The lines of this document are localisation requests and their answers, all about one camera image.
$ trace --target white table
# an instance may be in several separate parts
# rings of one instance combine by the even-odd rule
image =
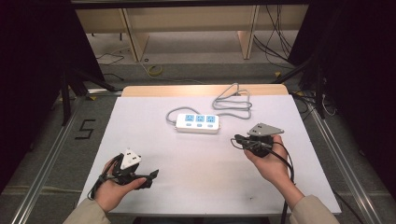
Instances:
[[[104,164],[130,147],[142,157],[137,174],[148,175],[156,169],[160,172],[150,189],[129,193],[114,213],[158,217],[279,215],[284,202],[280,193],[230,142],[235,134],[246,135],[263,122],[285,131],[281,136],[293,159],[298,188],[306,195],[318,196],[331,212],[341,213],[291,96],[251,96],[252,118],[220,117],[218,134],[178,133],[165,120],[168,111],[185,105],[203,114],[219,113],[211,108],[213,99],[119,98],[80,200],[86,197]]]

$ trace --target gray carpet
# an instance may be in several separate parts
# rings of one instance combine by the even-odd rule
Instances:
[[[190,81],[175,82],[150,79],[140,65],[102,65],[101,67],[104,73],[113,73],[124,78],[122,81],[112,75],[106,75],[106,81],[119,88],[129,85],[197,84]],[[163,73],[159,77],[195,79],[213,84],[269,83],[275,79],[274,73],[276,71],[285,74],[288,69],[278,68],[271,64],[166,64],[163,65]],[[296,83],[298,83],[298,78],[288,80],[286,85],[289,90],[295,91],[298,89]],[[96,85],[91,83],[87,83],[87,86],[97,88]],[[84,101],[64,147],[49,174],[45,184],[46,187],[41,192],[32,214],[29,216],[28,223],[62,223],[73,210],[88,172],[91,170],[116,99],[116,96],[98,96],[94,101],[89,99]],[[301,111],[304,110],[304,104],[300,101],[296,101],[296,104]],[[312,115],[305,112],[302,114],[302,118],[305,117],[304,125],[330,185],[363,218]],[[49,113],[42,132],[35,141],[34,150],[26,154],[21,166],[8,183],[8,189],[0,196],[0,210],[2,211],[0,223],[9,223],[12,219],[21,203],[23,193],[33,183],[40,165],[46,159],[61,129],[62,118],[62,103],[56,102],[54,109]],[[95,119],[95,121],[87,122],[84,126],[93,129],[92,136],[90,139],[77,140],[76,137],[87,136],[86,132],[79,131],[84,119]],[[327,116],[326,121],[344,153],[347,154],[359,180],[368,191],[381,218],[385,223],[396,223],[396,203],[388,194],[371,165],[359,153],[359,149],[353,141],[342,116]],[[346,206],[342,204],[342,208],[343,213],[337,216],[341,223],[358,223]],[[110,220],[113,223],[131,223],[131,217],[128,216],[110,215]],[[279,223],[279,217],[270,217],[270,220],[272,223]]]

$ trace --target person's left hand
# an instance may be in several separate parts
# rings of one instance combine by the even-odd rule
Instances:
[[[110,164],[108,161],[105,165],[104,170]],[[113,164],[111,168],[108,170],[108,174],[111,174],[114,169]],[[119,205],[122,198],[131,190],[139,188],[143,183],[146,182],[146,178],[139,178],[127,185],[118,185],[116,182],[112,180],[107,180],[103,183],[99,189],[96,191],[95,200],[99,204],[99,206],[105,211],[109,212]]]

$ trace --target power strip outlet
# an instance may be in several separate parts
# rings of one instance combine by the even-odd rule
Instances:
[[[201,114],[178,114],[176,129],[180,133],[218,133],[219,116]]]

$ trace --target person's right hand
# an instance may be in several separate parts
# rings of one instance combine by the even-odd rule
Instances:
[[[282,138],[279,135],[274,135],[273,140],[283,145]],[[288,154],[281,145],[273,144],[272,150],[283,159],[287,160]],[[272,184],[275,184],[277,181],[290,180],[287,165],[273,154],[270,153],[260,158],[249,150],[245,150],[245,155],[257,167],[262,177]]]
[[[272,150],[286,160],[288,152],[280,145],[283,145],[282,138],[279,135],[275,135],[273,136],[273,140],[276,143],[273,144]],[[247,155],[247,158],[257,167],[262,177],[271,182],[279,190],[290,209],[293,210],[294,206],[304,195],[297,189],[294,183],[291,182],[288,166],[271,153],[264,158],[260,158],[255,156],[252,152],[245,150],[245,155]]]

